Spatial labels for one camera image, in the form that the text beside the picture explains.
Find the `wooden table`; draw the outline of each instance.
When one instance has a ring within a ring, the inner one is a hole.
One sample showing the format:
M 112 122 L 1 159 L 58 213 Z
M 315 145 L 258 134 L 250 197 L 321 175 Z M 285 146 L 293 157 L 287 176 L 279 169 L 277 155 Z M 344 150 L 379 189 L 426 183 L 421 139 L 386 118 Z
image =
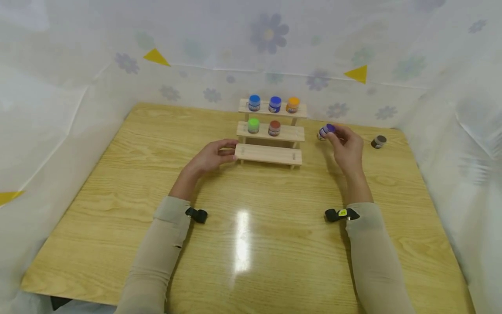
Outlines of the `wooden table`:
M 140 103 L 134 107 L 26 272 L 28 292 L 117 304 L 136 249 L 179 171 L 206 143 L 236 138 L 243 115 Z M 206 176 L 168 292 L 173 313 L 358 313 L 343 224 L 344 179 L 324 122 L 306 120 L 303 165 L 246 162 Z M 401 131 L 352 126 L 418 313 L 471 313 L 470 296 Z M 378 134 L 387 144 L 370 146 Z

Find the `purple lid paint jar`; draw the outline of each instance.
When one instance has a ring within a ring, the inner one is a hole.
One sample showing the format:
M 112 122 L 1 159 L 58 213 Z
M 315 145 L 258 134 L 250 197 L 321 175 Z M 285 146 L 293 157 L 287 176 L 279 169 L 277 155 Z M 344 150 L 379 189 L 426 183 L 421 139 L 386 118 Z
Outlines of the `purple lid paint jar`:
M 260 104 L 261 104 L 260 96 L 258 95 L 249 96 L 249 100 L 247 101 L 249 110 L 260 111 Z
M 281 111 L 281 103 L 282 100 L 280 97 L 274 96 L 270 98 L 269 111 L 272 112 L 273 114 L 278 113 L 279 111 Z
M 326 134 L 328 133 L 335 133 L 335 126 L 328 123 L 325 126 L 323 126 L 320 130 L 319 133 L 317 134 L 317 138 L 320 141 L 325 141 L 326 140 Z

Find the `white curtain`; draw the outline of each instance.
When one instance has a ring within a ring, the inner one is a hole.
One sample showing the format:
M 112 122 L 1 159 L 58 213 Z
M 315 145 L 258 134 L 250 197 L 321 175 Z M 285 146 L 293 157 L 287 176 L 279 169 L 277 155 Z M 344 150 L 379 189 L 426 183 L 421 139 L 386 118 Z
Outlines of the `white curtain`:
M 403 130 L 477 312 L 502 312 L 501 13 L 499 0 L 0 0 L 0 193 L 25 191 L 0 207 L 0 312 L 50 312 L 22 274 L 136 102 L 235 111 L 251 93 Z M 143 59 L 153 48 L 170 67 Z M 366 84 L 343 75 L 364 65 Z

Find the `yellow sticker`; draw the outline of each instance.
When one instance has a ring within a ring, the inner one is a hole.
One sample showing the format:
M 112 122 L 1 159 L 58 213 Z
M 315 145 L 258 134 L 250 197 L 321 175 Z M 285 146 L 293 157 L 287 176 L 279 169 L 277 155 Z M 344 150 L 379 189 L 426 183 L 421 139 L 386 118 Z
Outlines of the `yellow sticker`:
M 7 204 L 14 198 L 21 196 L 24 191 L 17 191 L 17 192 L 0 192 L 0 206 Z
M 361 82 L 363 84 L 366 84 L 366 73 L 368 70 L 368 66 L 364 65 L 360 68 L 345 72 L 345 75 L 348 77 L 355 79 L 358 82 Z
M 154 48 L 152 49 L 149 53 L 147 53 L 143 59 L 152 61 L 155 63 L 171 66 L 169 63 L 167 63 L 166 59 L 160 54 L 160 52 Z

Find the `black wrist strap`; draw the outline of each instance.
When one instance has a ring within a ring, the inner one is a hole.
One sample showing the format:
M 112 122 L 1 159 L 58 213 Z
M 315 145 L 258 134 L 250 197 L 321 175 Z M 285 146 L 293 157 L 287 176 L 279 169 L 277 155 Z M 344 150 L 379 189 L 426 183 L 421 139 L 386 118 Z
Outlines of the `black wrist strap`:
M 337 222 L 342 219 L 356 220 L 359 217 L 361 217 L 352 208 L 346 208 L 346 209 L 340 210 L 340 211 L 336 211 L 334 208 L 330 208 L 324 212 L 324 215 L 326 216 L 326 220 L 328 220 L 331 223 Z

